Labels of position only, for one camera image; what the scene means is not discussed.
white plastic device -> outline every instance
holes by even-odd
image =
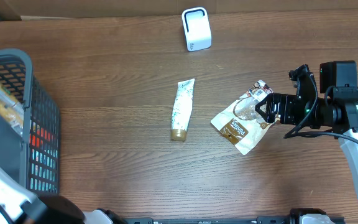
[[[208,14],[203,7],[184,10],[181,19],[188,51],[207,49],[212,45]]]

wooden table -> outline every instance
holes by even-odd
[[[25,50],[62,112],[61,194],[124,217],[245,218],[321,208],[358,223],[336,140],[268,131],[248,155],[210,124],[263,79],[355,60],[358,10],[210,15],[213,44],[186,51],[180,16],[0,22],[0,49]],[[177,82],[196,78],[185,142],[170,141]]]

gold cap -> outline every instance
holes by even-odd
[[[187,132],[183,129],[172,129],[171,130],[171,139],[175,141],[184,141],[186,140]]]

gray plastic basket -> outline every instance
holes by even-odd
[[[58,194],[58,106],[33,77],[31,59],[21,50],[0,50],[0,81],[24,108],[22,138],[0,116],[0,167],[38,195]]]

white and brown pouch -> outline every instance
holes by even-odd
[[[216,115],[211,124],[245,155],[253,149],[272,124],[255,111],[255,105],[273,90],[259,80],[238,100]]]

